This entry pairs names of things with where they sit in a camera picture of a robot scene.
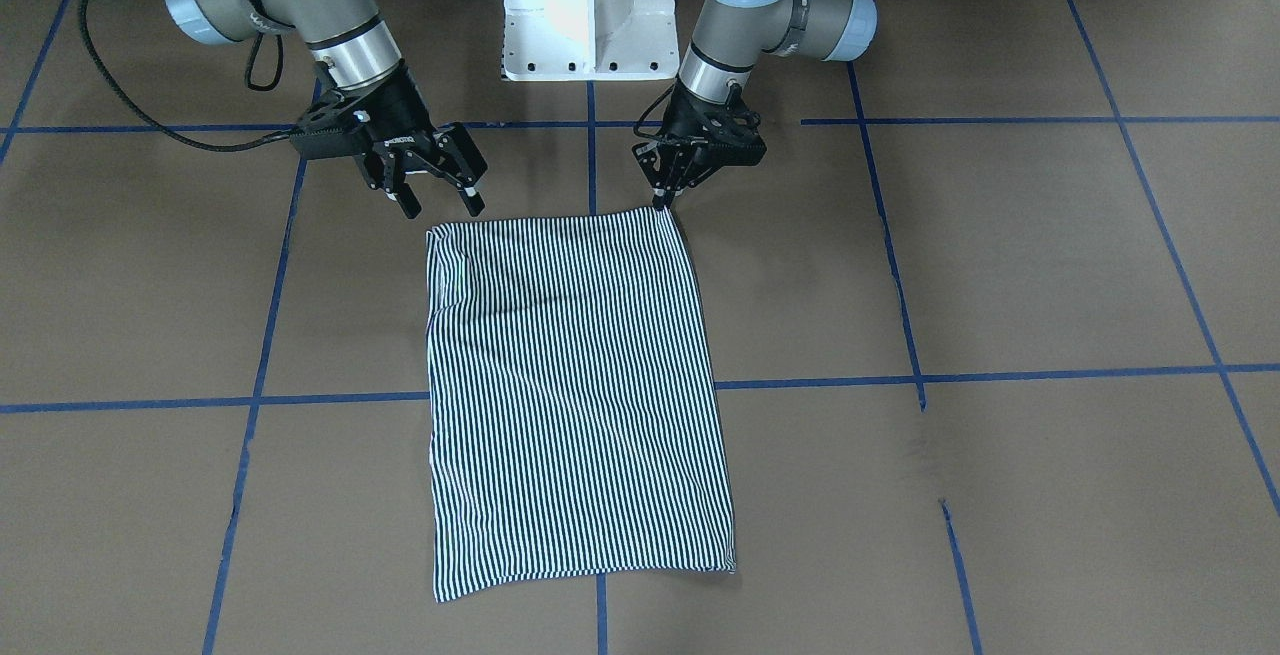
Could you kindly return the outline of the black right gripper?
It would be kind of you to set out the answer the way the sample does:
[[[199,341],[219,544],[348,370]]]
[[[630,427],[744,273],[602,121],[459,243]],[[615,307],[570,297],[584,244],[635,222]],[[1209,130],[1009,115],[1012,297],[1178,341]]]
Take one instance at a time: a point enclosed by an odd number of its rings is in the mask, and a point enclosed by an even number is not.
[[[306,160],[353,159],[369,189],[394,198],[407,219],[422,212],[407,182],[412,173],[447,180],[470,217],[479,217],[486,207],[479,191],[486,160],[461,122],[433,125],[404,61],[397,61],[375,84],[329,87],[297,119],[288,139]]]

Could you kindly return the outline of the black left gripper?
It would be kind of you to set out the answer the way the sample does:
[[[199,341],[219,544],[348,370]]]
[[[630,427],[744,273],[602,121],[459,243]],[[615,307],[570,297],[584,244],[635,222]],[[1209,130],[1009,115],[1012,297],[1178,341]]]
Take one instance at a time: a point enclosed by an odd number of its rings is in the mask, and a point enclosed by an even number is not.
[[[675,196],[726,166],[756,166],[767,146],[760,116],[732,81],[724,104],[707,102],[681,81],[667,87],[634,122],[634,159],[653,189],[652,207],[663,212]]]

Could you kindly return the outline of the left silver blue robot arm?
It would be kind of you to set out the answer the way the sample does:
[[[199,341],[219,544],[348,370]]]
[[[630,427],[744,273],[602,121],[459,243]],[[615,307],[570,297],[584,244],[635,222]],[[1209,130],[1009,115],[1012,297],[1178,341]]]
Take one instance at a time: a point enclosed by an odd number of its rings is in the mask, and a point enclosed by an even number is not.
[[[1220,54],[1236,27],[1211,0],[705,0],[658,130],[632,148],[654,209],[722,169],[765,159],[745,104],[763,58],[813,58],[817,84],[774,84],[763,105],[850,116],[808,119],[810,136],[858,128],[876,184],[996,180],[1110,162],[1132,128],[1276,125],[1277,96],[1249,107]]]

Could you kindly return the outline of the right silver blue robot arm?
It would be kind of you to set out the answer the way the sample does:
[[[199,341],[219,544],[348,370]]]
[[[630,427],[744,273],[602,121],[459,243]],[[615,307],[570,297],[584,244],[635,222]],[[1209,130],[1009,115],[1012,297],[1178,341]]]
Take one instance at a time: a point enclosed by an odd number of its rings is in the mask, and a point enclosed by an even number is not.
[[[315,61],[324,93],[288,139],[302,159],[353,159],[365,184],[384,191],[407,217],[421,207],[407,184],[429,173],[454,187],[467,212],[484,201],[486,162],[463,125],[435,127],[375,0],[165,0],[198,43],[241,43],[296,32]]]

